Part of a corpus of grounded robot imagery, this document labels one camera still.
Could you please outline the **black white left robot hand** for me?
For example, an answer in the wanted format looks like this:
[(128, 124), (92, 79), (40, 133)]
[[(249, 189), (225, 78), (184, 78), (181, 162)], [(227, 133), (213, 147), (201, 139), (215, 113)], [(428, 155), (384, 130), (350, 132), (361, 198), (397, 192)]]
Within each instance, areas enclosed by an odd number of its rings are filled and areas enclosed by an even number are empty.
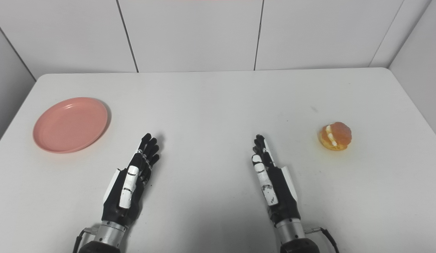
[(150, 133), (141, 142), (126, 168), (116, 169), (103, 198), (102, 221), (129, 227), (140, 212), (140, 200), (155, 163), (160, 159), (160, 146)]

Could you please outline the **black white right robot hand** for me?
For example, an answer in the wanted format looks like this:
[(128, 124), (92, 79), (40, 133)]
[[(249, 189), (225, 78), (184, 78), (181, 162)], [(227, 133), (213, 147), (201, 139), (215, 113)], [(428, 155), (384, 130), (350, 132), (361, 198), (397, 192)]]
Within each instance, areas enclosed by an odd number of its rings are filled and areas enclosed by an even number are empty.
[(287, 167), (276, 166), (264, 136), (257, 134), (251, 158), (262, 194), (268, 205), (268, 214), (274, 225), (284, 220), (300, 219), (298, 195)]

